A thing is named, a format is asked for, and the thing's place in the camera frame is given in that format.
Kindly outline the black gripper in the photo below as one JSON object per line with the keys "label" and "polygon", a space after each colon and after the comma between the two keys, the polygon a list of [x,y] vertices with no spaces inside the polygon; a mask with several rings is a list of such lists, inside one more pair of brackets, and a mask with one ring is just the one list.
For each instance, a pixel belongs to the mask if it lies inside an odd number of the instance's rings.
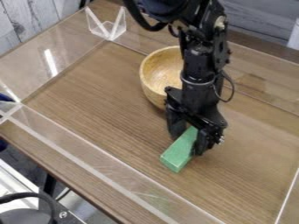
{"label": "black gripper", "polygon": [[189,124],[197,130],[192,151],[196,156],[224,142],[223,131],[228,123],[219,112],[217,104],[223,79],[203,83],[184,81],[181,88],[165,87],[167,129],[172,140],[177,139]]}

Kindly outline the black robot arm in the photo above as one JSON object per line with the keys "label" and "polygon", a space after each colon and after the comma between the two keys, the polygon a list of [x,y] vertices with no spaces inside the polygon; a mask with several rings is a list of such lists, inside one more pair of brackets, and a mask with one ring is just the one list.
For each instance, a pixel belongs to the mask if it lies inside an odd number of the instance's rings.
{"label": "black robot arm", "polygon": [[179,39],[183,68],[181,87],[167,87],[167,128],[179,138],[192,126],[196,137],[191,153],[203,154],[223,141],[228,123],[217,104],[223,84],[232,79],[224,71],[229,63],[228,19],[220,0],[123,0],[129,14],[149,32],[167,29]]}

